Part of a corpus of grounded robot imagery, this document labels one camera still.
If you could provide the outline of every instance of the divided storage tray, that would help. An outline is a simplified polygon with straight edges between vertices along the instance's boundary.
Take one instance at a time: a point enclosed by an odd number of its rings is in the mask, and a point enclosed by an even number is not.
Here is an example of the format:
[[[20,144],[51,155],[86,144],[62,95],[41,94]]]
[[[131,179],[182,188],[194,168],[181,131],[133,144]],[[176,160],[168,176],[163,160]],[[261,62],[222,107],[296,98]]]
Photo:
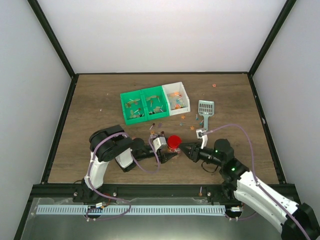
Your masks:
[[[120,98],[127,125],[190,112],[182,82],[121,93]]]

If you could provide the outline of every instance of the wooden table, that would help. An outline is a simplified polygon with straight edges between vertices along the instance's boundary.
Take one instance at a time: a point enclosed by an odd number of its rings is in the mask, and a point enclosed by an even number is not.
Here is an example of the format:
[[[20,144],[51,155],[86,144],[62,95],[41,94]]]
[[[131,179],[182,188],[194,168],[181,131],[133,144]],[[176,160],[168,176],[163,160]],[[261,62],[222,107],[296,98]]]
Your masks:
[[[120,93],[183,82],[189,96],[191,112],[160,118],[154,121],[125,125]],[[245,74],[101,74],[80,75],[62,136],[49,176],[49,183],[73,183],[81,180],[90,161],[89,137],[97,130],[120,124],[131,137],[146,143],[153,130],[164,131],[165,136],[178,135],[183,142],[196,142],[200,120],[196,120],[198,101],[214,101],[214,116],[209,118],[209,129],[229,123],[241,125],[248,133],[254,151],[256,174],[267,184],[278,183],[276,171],[260,121],[254,96]],[[227,127],[210,134],[207,146],[216,139],[227,138],[235,156],[251,166],[250,148],[245,135],[236,127]],[[201,168],[202,161],[189,160],[183,153],[160,166],[157,174],[147,174],[138,167],[124,173],[113,160],[104,175],[105,183],[113,184],[220,184],[218,172],[211,174]],[[140,161],[147,170],[157,168],[155,158]],[[204,166],[212,171],[215,166]]]

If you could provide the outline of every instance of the red jar lid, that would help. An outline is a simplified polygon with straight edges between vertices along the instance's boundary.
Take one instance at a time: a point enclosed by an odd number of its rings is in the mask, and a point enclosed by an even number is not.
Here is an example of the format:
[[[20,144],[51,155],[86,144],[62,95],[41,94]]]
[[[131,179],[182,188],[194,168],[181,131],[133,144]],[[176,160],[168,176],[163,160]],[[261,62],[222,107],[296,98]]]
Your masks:
[[[182,143],[181,138],[178,137],[177,135],[172,135],[168,138],[168,147],[171,149],[177,149],[180,145],[180,143]]]

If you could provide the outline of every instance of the slotted spatula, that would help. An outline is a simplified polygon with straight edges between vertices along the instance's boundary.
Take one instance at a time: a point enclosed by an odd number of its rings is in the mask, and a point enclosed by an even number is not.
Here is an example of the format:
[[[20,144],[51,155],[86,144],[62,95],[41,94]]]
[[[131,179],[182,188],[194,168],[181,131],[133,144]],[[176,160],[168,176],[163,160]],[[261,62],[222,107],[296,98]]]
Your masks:
[[[199,100],[198,112],[200,116],[203,116],[203,127],[208,130],[208,118],[215,114],[215,102]]]

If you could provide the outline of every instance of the plastic container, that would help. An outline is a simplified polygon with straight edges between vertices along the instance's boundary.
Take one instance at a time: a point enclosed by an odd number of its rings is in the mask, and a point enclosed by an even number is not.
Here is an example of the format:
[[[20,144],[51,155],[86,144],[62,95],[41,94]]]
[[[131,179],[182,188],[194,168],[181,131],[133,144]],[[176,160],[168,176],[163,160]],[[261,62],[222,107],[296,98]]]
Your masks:
[[[190,100],[181,81],[162,85],[162,88],[168,102],[170,116],[190,112]]]
[[[160,119],[170,115],[168,103],[162,86],[141,90],[148,120]]]
[[[177,135],[172,135],[168,138],[167,146],[168,151],[172,153],[181,153],[179,145],[182,143],[181,138]]]
[[[148,120],[148,110],[144,106],[141,90],[121,93],[120,98],[125,124],[137,124]]]

